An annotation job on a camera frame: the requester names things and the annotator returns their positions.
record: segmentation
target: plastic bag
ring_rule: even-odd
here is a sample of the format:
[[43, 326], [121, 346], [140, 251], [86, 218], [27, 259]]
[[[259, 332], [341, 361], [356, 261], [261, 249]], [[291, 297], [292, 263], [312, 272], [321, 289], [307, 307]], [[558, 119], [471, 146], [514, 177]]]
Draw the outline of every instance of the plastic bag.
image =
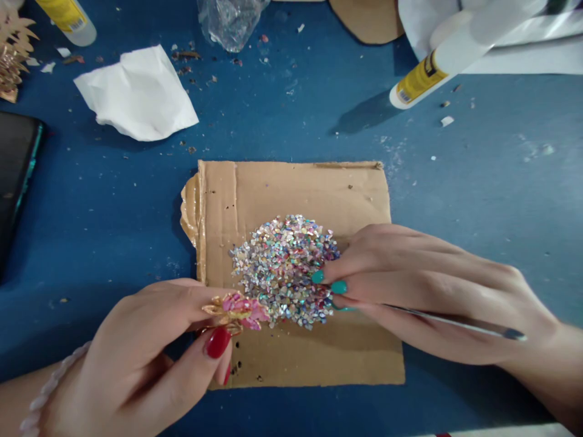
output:
[[197, 0], [205, 38], [227, 52], [239, 53], [270, 0]]

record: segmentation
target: blue table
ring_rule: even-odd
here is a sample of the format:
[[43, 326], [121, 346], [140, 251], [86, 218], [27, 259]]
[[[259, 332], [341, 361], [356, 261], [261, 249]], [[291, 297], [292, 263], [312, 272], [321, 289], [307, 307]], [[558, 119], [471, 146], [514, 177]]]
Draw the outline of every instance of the blue table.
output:
[[[54, 47], [73, 47], [29, 3], [42, 38], [34, 55], [57, 65], [52, 75], [32, 67], [18, 104], [0, 104], [50, 131], [0, 287], [1, 380], [69, 354], [121, 297], [194, 274], [179, 193], [198, 159], [381, 160], [395, 223], [518, 266], [552, 311], [583, 325], [583, 78], [460, 76], [395, 113], [387, 90], [416, 64], [406, 38], [363, 46], [327, 3], [270, 5], [236, 56], [242, 66], [203, 39], [193, 0], [85, 0], [98, 38], [74, 50], [85, 65], [64, 66]], [[182, 81], [200, 124], [139, 143], [95, 122], [72, 80], [100, 66], [97, 56], [110, 64], [189, 41], [203, 60]], [[442, 128], [446, 115], [455, 123]], [[214, 418], [239, 436], [404, 436], [550, 420], [496, 368], [407, 346], [404, 355], [404, 386], [208, 393], [164, 435], [208, 435]]]

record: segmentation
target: cardboard piece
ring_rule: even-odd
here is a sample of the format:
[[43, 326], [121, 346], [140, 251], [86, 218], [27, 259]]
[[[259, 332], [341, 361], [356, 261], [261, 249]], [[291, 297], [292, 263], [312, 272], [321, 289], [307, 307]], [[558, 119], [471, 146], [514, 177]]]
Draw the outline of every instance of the cardboard piece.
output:
[[405, 33], [397, 0], [330, 0], [338, 18], [359, 41], [386, 44]]
[[[228, 251], [277, 215], [302, 214], [332, 229], [341, 251], [362, 227], [390, 221], [377, 162], [199, 161], [182, 198], [181, 224], [197, 248], [199, 280], [239, 290]], [[233, 341], [230, 388], [404, 383], [400, 340], [357, 311], [336, 311], [312, 331], [286, 322]]]

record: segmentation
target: hand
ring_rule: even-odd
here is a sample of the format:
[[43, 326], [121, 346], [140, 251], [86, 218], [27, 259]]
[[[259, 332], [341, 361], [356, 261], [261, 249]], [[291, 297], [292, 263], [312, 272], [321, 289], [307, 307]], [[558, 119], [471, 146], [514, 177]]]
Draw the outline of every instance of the hand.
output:
[[122, 299], [45, 407], [46, 435], [154, 437], [200, 400], [212, 378], [226, 384], [233, 346], [223, 327], [204, 332], [177, 362], [163, 349], [212, 325], [201, 307], [228, 292], [176, 279]]
[[[559, 322], [521, 273], [435, 237], [398, 225], [357, 232], [342, 257], [327, 263], [324, 283], [338, 282], [337, 307], [352, 307], [403, 341], [441, 358], [499, 364], [547, 344]], [[518, 342], [420, 318], [382, 304], [493, 322], [528, 337]]]

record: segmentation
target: glue stick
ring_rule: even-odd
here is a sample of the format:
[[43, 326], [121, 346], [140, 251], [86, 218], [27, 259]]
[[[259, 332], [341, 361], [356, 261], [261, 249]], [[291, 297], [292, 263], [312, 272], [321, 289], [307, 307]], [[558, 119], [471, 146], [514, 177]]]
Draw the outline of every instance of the glue stick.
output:
[[458, 22], [443, 41], [389, 93], [390, 103], [408, 109], [485, 55], [496, 41], [534, 14], [547, 0], [492, 0]]
[[88, 46], [95, 41], [95, 26], [77, 0], [36, 0], [49, 18], [76, 46]]

